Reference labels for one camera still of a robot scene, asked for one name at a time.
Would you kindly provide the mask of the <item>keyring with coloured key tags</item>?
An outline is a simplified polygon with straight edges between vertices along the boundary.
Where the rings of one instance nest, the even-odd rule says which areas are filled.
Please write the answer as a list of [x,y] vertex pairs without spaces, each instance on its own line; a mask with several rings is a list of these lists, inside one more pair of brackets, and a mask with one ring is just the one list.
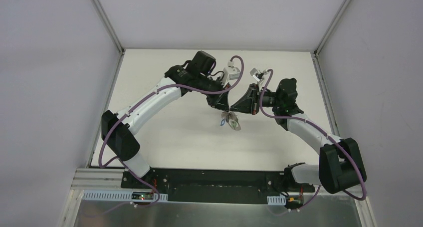
[[228,125],[234,131],[240,131],[241,125],[239,123],[238,117],[234,112],[225,112],[221,113],[221,122],[220,126]]

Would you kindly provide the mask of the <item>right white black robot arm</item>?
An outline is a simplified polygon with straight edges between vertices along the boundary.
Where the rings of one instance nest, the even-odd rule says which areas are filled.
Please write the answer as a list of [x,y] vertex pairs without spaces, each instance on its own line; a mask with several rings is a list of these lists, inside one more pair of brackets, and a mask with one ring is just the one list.
[[296,79],[282,79],[276,91],[260,90],[251,84],[247,92],[230,107],[230,111],[255,115],[271,108],[271,118],[284,130],[308,144],[319,156],[317,165],[297,163],[285,168],[286,190],[295,192],[303,184],[320,185],[335,194],[356,185],[364,187],[367,174],[358,143],[352,138],[330,135],[309,120],[296,104]]

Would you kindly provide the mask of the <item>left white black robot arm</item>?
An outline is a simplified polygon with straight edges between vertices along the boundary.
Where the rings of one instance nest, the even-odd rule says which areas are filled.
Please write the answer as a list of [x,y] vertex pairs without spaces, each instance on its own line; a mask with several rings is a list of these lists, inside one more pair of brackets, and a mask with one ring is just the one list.
[[134,173],[133,183],[147,189],[152,183],[151,167],[143,158],[135,135],[154,115],[188,92],[199,91],[209,100],[222,95],[224,86],[207,75],[214,69],[216,59],[205,51],[198,51],[183,65],[175,65],[150,92],[135,103],[101,116],[102,148],[108,146],[124,166]]

